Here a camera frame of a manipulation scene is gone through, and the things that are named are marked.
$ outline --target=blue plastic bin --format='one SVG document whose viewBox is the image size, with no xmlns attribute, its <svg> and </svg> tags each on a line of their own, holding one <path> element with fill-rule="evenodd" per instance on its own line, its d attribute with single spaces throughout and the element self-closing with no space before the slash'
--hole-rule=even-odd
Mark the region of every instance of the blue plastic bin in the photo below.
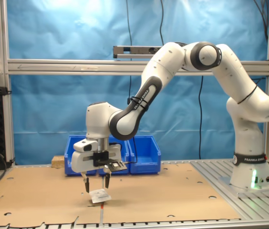
<svg viewBox="0 0 269 229">
<path fill-rule="evenodd" d="M 122 151 L 121 151 L 121 158 L 122 161 L 130 161 L 130 154 L 129 154 L 129 146 L 128 146 L 128 141 L 121 141 L 116 139 L 113 136 L 109 137 L 109 143 L 120 143 L 122 145 Z M 121 171 L 117 171 L 117 172 L 113 172 L 112 175 L 127 175 L 130 172 L 130 164 L 126 165 L 127 169 L 125 170 L 121 170 Z M 101 168 L 98 171 L 99 175 L 104 176 L 106 173 L 104 172 L 104 170 Z"/>
<path fill-rule="evenodd" d="M 84 136 L 84 135 L 69 136 L 69 139 L 67 142 L 67 147 L 66 147 L 65 152 L 64 152 L 64 173 L 68 176 L 81 176 L 80 173 L 75 173 L 71 169 L 71 160 L 72 160 L 72 154 L 74 152 L 73 145 L 76 142 L 79 142 L 85 138 L 86 138 L 86 136 Z M 96 172 L 97 172 L 97 169 L 92 170 L 92 171 L 88 171 L 87 175 L 95 175 Z"/>
<path fill-rule="evenodd" d="M 157 174 L 161 169 L 161 152 L 153 136 L 134 137 L 138 162 L 130 164 L 131 174 Z M 131 161 L 135 162 L 135 146 L 133 139 L 128 141 Z"/>
</svg>

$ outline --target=blue tarp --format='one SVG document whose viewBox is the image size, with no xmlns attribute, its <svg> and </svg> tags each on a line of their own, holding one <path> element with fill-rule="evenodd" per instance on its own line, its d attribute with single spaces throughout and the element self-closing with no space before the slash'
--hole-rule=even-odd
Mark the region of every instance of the blue tarp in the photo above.
<svg viewBox="0 0 269 229">
<path fill-rule="evenodd" d="M 240 60 L 265 60 L 261 16 L 248 0 L 164 0 L 164 42 L 229 45 Z M 129 0 L 133 45 L 161 45 L 160 0 Z M 112 60 L 130 45 L 125 0 L 8 0 L 10 58 Z M 153 135 L 162 159 L 198 158 L 201 76 L 176 76 L 143 116 L 138 134 Z M 141 83 L 133 76 L 131 95 Z M 12 108 L 18 164 L 50 163 L 69 135 L 84 135 L 86 107 L 108 101 L 127 107 L 129 76 L 13 75 Z M 259 83 L 264 89 L 265 80 Z M 202 158 L 231 158 L 233 124 L 225 95 L 204 78 Z"/>
</svg>

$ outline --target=white paper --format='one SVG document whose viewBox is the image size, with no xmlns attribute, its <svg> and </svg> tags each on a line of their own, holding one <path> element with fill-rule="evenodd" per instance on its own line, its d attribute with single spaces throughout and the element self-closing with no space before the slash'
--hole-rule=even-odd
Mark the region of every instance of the white paper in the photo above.
<svg viewBox="0 0 269 229">
<path fill-rule="evenodd" d="M 108 195 L 105 189 L 97 189 L 94 191 L 89 192 L 90 197 L 92 199 L 92 203 L 100 203 L 105 202 L 107 200 L 111 200 L 111 196 Z"/>
</svg>

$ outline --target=cardboard surface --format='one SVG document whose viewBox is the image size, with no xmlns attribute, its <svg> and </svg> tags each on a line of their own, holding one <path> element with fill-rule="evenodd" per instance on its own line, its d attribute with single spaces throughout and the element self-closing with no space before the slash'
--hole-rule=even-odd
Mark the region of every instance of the cardboard surface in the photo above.
<svg viewBox="0 0 269 229">
<path fill-rule="evenodd" d="M 107 192 L 103 223 L 240 218 L 190 164 L 161 165 L 159 175 L 112 176 Z"/>
<path fill-rule="evenodd" d="M 102 188 L 101 177 L 89 180 L 90 190 Z M 0 181 L 0 226 L 73 223 L 77 217 L 82 223 L 99 223 L 100 212 L 100 204 L 93 204 L 85 192 L 83 179 L 66 177 L 62 168 L 18 167 Z"/>
</svg>

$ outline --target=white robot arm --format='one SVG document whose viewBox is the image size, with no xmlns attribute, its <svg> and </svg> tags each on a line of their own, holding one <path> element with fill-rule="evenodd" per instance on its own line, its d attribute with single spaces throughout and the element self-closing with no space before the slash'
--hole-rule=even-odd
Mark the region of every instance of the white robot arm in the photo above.
<svg viewBox="0 0 269 229">
<path fill-rule="evenodd" d="M 74 144 L 76 151 L 72 156 L 72 169 L 85 172 L 104 167 L 108 174 L 125 169 L 119 148 L 108 144 L 109 134 L 120 140 L 132 138 L 151 102 L 180 68 L 211 70 L 230 96 L 227 109 L 236 134 L 231 184 L 245 189 L 265 186 L 263 182 L 269 177 L 269 165 L 263 151 L 262 133 L 256 122 L 269 122 L 269 96 L 250 79 L 228 46 L 215 46 L 209 42 L 183 47 L 173 42 L 165 44 L 148 62 L 142 73 L 141 87 L 125 110 L 107 102 L 91 104 L 86 115 L 87 139 Z M 252 174 L 253 171 L 256 174 L 257 170 L 261 171 L 260 180 L 255 180 L 252 185 Z"/>
</svg>

